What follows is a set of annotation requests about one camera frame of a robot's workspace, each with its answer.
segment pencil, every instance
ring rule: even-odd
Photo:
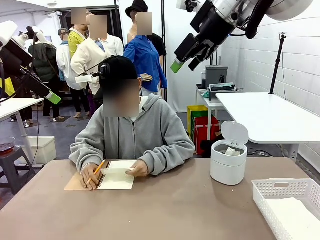
[[[97,172],[99,172],[100,168],[102,167],[102,165],[105,163],[106,160],[103,160],[102,163],[100,164],[100,166],[98,166],[98,168],[95,170],[94,175],[97,174]],[[89,180],[86,182],[86,184],[88,185],[90,183],[90,181],[92,180],[92,178],[90,177]]]

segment white table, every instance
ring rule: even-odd
[[[207,132],[207,140],[210,140],[210,133],[211,133],[211,117],[212,117],[212,110],[215,110],[214,117],[218,119],[218,111],[225,110],[222,103],[216,98],[212,99],[210,102],[209,98],[204,98],[202,94],[206,92],[205,89],[199,89],[195,87],[195,104],[198,105],[198,95],[203,99],[204,105],[208,108],[208,132]]]
[[[16,120],[18,122],[19,125],[19,129],[21,132],[21,136],[23,137],[23,141],[25,144],[25,148],[27,151],[27,155],[30,158],[29,161],[32,163],[33,159],[34,159],[34,155],[32,153],[31,150],[31,145],[29,142],[29,138],[28,135],[26,133],[26,129],[24,126],[24,123],[22,121],[21,115],[20,115],[20,110],[25,109],[27,107],[30,107],[34,104],[40,103],[42,102],[44,99],[43,98],[39,98],[39,99],[35,99],[35,98],[12,98],[9,99],[3,103],[1,103],[0,105],[0,120],[9,118],[12,115],[16,115]]]
[[[320,143],[320,117],[264,92],[218,93],[227,112],[257,144],[283,144],[288,157],[297,159],[299,144]]]

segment person's right hand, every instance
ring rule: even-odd
[[[99,184],[99,176],[101,174],[101,170],[99,170],[96,175],[95,175],[95,171],[97,170],[99,166],[94,164],[94,163],[90,163],[87,166],[84,167],[84,169],[82,169],[81,172],[81,185],[86,189],[88,188],[90,191],[91,190],[96,190],[97,189],[97,185]]]
[[[140,74],[140,76],[144,82],[151,82],[153,79],[153,77],[147,73]]]

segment black stool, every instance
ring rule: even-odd
[[[15,161],[23,157],[28,166],[16,166]],[[13,151],[0,155],[0,167],[3,171],[0,172],[0,178],[6,176],[8,183],[0,183],[0,188],[10,188],[13,194],[17,194],[22,186],[27,182],[27,177],[32,178],[36,175],[29,159],[21,147],[15,146]],[[28,170],[23,176],[19,176],[18,170]]]

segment seated person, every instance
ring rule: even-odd
[[[157,176],[183,165],[195,146],[181,119],[160,96],[140,97],[142,79],[128,58],[112,56],[104,62],[108,74],[100,80],[101,88],[119,117],[105,116],[108,111],[103,105],[70,146],[69,158],[82,175],[83,187],[97,189],[100,173],[94,172],[104,153],[108,160],[137,159],[127,172],[135,177]]]

